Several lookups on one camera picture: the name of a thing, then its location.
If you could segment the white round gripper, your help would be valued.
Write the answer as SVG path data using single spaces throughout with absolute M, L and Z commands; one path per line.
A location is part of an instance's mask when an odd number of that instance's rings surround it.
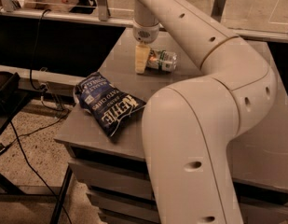
M 159 33 L 159 22 L 157 19 L 151 21 L 133 20 L 133 36 L 138 42 L 135 48 L 135 72 L 142 74 L 146 68 L 146 63 L 150 53 L 150 47 L 146 44 L 153 43 Z

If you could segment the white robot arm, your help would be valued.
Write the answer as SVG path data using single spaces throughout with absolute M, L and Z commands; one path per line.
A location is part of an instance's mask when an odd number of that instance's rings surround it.
M 270 64 L 247 42 L 186 0 L 137 0 L 202 73 L 147 102 L 146 163 L 161 224 L 243 224 L 226 147 L 269 112 Z

